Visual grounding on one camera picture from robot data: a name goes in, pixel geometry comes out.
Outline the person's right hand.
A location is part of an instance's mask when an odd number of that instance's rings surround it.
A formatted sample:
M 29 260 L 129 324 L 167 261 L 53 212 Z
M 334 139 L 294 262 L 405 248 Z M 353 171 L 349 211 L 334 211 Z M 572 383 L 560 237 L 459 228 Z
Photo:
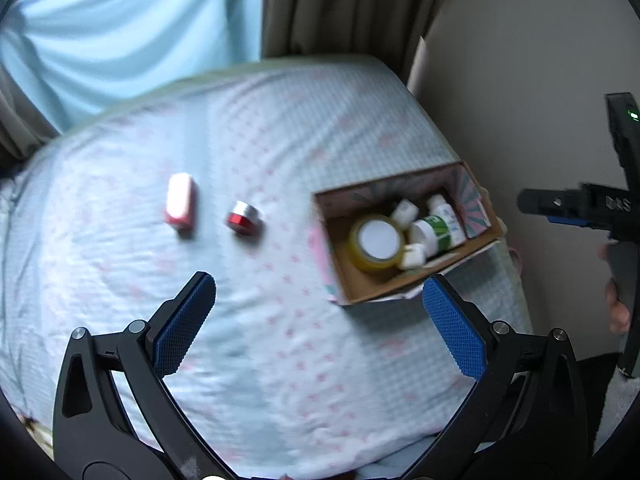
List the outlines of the person's right hand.
M 604 289 L 604 298 L 608 306 L 608 315 L 610 316 L 610 331 L 616 335 L 625 335 L 630 329 L 631 314 L 628 308 L 620 301 L 614 278 L 608 280 L 608 284 Z

